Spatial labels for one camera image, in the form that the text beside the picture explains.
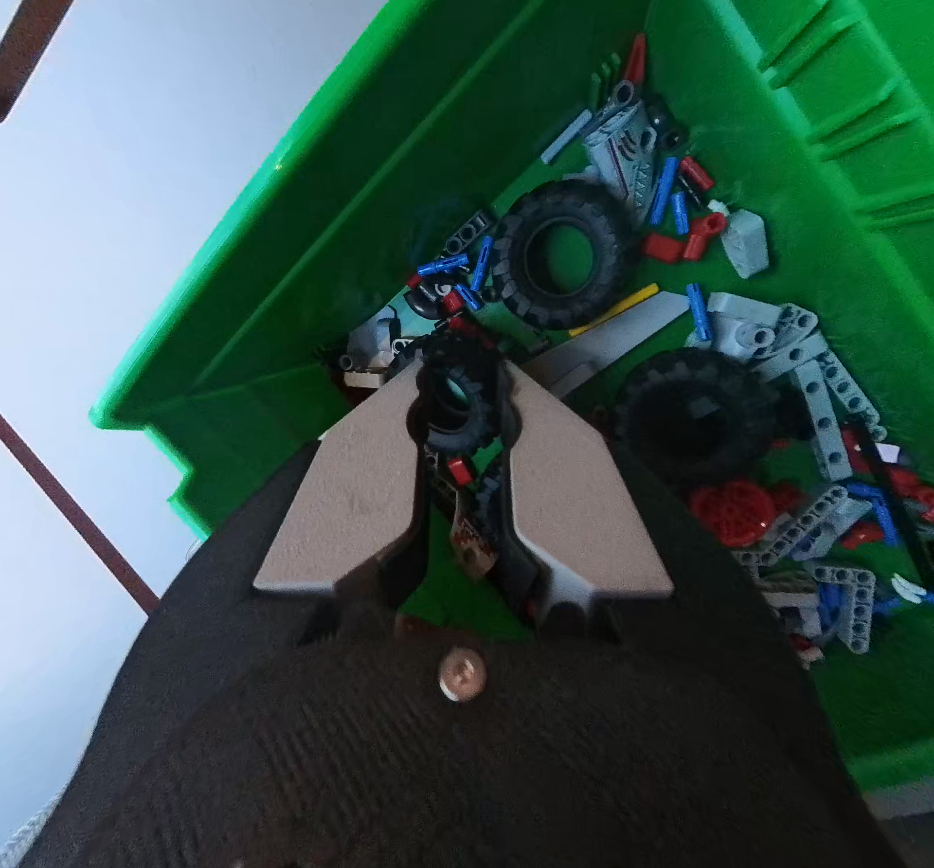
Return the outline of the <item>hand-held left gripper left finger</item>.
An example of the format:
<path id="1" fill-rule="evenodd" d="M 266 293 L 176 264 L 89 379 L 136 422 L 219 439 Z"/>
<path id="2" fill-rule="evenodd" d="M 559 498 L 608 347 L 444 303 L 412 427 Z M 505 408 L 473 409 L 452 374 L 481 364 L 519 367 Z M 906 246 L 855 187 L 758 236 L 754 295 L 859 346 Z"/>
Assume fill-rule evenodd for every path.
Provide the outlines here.
<path id="1" fill-rule="evenodd" d="M 412 362 L 324 434 L 254 589 L 272 595 L 408 595 L 425 517 L 425 365 Z"/>

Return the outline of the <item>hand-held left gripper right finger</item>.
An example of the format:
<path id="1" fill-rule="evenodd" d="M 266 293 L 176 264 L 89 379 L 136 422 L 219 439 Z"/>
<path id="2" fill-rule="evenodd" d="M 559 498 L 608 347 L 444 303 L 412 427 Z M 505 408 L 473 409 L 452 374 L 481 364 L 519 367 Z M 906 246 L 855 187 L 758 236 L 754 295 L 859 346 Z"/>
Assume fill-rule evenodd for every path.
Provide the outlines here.
<path id="1" fill-rule="evenodd" d="M 532 617 L 668 600 L 671 577 L 601 433 L 514 363 L 498 374 L 504 530 L 534 565 Z"/>

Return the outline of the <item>small black rubber tire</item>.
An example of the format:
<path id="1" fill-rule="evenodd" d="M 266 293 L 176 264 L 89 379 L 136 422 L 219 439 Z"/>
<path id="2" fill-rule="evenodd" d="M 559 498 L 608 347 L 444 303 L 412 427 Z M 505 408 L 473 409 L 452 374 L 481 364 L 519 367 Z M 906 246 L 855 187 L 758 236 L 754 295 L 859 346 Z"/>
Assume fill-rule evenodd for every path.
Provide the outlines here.
<path id="1" fill-rule="evenodd" d="M 427 446 L 449 457 L 473 456 L 499 432 L 498 356 L 471 337 L 450 335 L 428 337 L 421 352 L 429 388 Z"/>

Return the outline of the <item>green plastic bin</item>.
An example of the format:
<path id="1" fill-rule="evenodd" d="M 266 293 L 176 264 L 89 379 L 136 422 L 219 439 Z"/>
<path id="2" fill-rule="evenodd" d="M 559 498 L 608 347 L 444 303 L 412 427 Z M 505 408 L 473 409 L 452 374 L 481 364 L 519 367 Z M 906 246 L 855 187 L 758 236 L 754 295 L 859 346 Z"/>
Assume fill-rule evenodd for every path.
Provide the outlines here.
<path id="1" fill-rule="evenodd" d="M 181 472 L 216 530 L 346 410 L 324 351 L 480 209 L 586 162 L 541 161 L 647 37 L 647 83 L 714 197 L 764 221 L 639 277 L 799 314 L 808 387 L 907 450 L 932 498 L 932 0 L 390 0 L 234 202 L 90 413 Z"/>

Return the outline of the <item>large black tire with hub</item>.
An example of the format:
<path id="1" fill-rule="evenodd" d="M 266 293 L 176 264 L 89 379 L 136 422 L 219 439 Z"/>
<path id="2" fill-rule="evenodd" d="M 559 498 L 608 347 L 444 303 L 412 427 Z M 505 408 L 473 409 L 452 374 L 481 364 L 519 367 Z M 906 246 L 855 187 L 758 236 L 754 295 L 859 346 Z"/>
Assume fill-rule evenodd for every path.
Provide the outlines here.
<path id="1" fill-rule="evenodd" d="M 779 393 L 716 351 L 677 348 L 639 363 L 613 409 L 620 444 L 675 488 L 718 486 L 770 449 Z"/>

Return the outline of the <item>red gear wheel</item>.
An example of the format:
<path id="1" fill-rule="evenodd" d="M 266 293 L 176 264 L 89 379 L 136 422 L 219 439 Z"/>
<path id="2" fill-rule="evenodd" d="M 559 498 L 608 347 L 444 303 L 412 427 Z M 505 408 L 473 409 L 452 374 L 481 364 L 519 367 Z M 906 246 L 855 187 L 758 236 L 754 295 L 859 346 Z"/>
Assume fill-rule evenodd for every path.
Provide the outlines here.
<path id="1" fill-rule="evenodd" d="M 688 507 L 721 544 L 733 549 L 756 544 L 777 517 L 770 494 L 748 479 L 697 488 L 688 498 Z"/>

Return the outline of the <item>yellow axle piece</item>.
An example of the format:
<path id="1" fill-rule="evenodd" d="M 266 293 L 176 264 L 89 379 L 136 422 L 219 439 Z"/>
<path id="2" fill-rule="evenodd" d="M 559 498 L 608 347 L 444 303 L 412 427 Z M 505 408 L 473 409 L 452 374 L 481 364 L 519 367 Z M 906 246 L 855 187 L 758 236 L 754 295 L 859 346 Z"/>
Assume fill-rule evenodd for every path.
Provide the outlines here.
<path id="1" fill-rule="evenodd" d="M 660 287 L 657 283 L 651 283 L 648 286 L 637 290 L 636 292 L 624 297 L 623 299 L 617 301 L 612 307 L 603 312 L 596 319 L 588 322 L 585 325 L 574 327 L 570 329 L 567 333 L 568 337 L 574 338 L 579 337 L 590 330 L 613 320 L 615 317 L 621 315 L 622 313 L 638 306 L 639 304 L 648 301 L 652 297 L 660 293 Z"/>

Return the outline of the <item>large black rubber tire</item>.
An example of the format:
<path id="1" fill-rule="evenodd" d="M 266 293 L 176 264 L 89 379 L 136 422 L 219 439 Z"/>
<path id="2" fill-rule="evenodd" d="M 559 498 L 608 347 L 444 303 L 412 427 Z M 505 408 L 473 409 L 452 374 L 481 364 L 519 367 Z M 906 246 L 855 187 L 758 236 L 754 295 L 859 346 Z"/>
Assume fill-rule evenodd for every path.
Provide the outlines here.
<path id="1" fill-rule="evenodd" d="M 632 283 L 639 237 L 602 185 L 551 181 L 521 196 L 494 233 L 498 299 L 522 322 L 571 330 L 607 311 Z"/>

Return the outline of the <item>pile of mixed building pieces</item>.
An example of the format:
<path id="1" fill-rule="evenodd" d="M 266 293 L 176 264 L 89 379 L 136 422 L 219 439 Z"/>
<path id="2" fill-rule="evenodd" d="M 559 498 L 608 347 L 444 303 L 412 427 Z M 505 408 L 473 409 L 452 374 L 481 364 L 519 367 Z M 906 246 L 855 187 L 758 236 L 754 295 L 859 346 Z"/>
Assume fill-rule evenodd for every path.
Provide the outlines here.
<path id="1" fill-rule="evenodd" d="M 913 92 L 903 69 L 841 34 L 792 59 L 762 55 L 753 41 L 689 47 L 683 34 L 665 36 L 674 43 L 651 77 L 688 116 L 694 150 L 669 157 L 642 224 L 622 204 L 641 261 L 614 303 L 651 283 L 660 293 L 513 363 L 563 403 L 633 352 L 644 358 L 628 363 L 618 390 L 639 363 L 677 348 L 721 353 L 776 388 L 772 445 L 736 479 L 764 488 L 777 517 L 753 546 L 728 549 L 772 612 L 792 614 L 795 637 L 815 653 L 834 638 L 864 653 L 875 614 L 932 596 L 901 578 L 879 587 L 861 567 L 824 567 L 826 554 L 873 507 L 888 525 L 886 538 L 898 540 L 908 527 L 927 589 L 932 561 L 901 503 L 901 479 L 891 477 L 899 469 L 883 465 L 876 450 L 886 436 L 881 413 L 820 325 L 831 324 L 834 341 L 854 350 L 863 369 L 874 368 L 871 386 L 886 389 L 885 401 L 895 388 L 914 389 L 902 413 L 932 430 L 932 290 L 917 278 L 932 276 L 932 253 L 915 254 L 920 262 L 908 267 L 910 255 L 881 244 L 885 229 L 916 219 L 932 224 L 932 135 L 915 138 L 915 111 L 901 110 Z M 566 180 L 609 191 L 591 164 Z M 731 267 L 720 237 L 738 209 L 762 217 L 767 230 L 770 269 L 748 280 Z M 380 385 L 424 363 L 428 337 L 471 337 L 498 356 L 496 335 L 469 319 L 469 307 L 482 301 L 460 271 L 467 264 L 465 254 L 445 255 L 417 271 L 405 298 L 414 313 L 434 319 L 434 331 L 404 340 L 389 362 L 372 362 L 375 372 L 349 373 L 347 381 Z M 505 536 L 498 359 L 503 452 L 477 486 L 473 514 L 455 520 L 451 547 L 463 572 L 496 593 L 517 627 L 544 617 L 532 617 L 525 602 L 534 565 Z"/>

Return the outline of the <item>dark brown bar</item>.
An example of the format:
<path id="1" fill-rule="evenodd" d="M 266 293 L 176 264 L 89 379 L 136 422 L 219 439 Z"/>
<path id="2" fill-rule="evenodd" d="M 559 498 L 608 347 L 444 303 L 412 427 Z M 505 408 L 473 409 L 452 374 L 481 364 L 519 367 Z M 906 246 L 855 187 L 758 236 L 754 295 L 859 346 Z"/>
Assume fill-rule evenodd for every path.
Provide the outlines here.
<path id="1" fill-rule="evenodd" d="M 1 442 L 135 605 L 146 617 L 152 616 L 160 598 L 5 417 L 1 417 Z"/>
<path id="2" fill-rule="evenodd" d="M 1 41 L 1 120 L 27 82 L 75 0 L 20 0 Z"/>

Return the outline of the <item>light grey block piece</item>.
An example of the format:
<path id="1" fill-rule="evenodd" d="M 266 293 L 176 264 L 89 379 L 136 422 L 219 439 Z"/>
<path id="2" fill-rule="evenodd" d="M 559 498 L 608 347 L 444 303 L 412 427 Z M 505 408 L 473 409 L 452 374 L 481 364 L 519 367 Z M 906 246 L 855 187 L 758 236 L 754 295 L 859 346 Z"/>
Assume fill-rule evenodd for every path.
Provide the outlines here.
<path id="1" fill-rule="evenodd" d="M 770 269 L 765 221 L 747 209 L 730 213 L 721 241 L 731 267 L 743 280 Z"/>

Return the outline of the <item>grey printed panel piece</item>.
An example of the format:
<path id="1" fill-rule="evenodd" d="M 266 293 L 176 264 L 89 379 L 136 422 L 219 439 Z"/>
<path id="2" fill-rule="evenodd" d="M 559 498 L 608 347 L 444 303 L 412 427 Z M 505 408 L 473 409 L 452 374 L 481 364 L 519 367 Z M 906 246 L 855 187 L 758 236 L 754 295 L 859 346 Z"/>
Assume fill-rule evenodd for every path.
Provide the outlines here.
<path id="1" fill-rule="evenodd" d="M 600 181 L 642 224 L 658 185 L 658 132 L 651 124 L 641 90 L 621 80 L 598 110 L 583 137 Z"/>

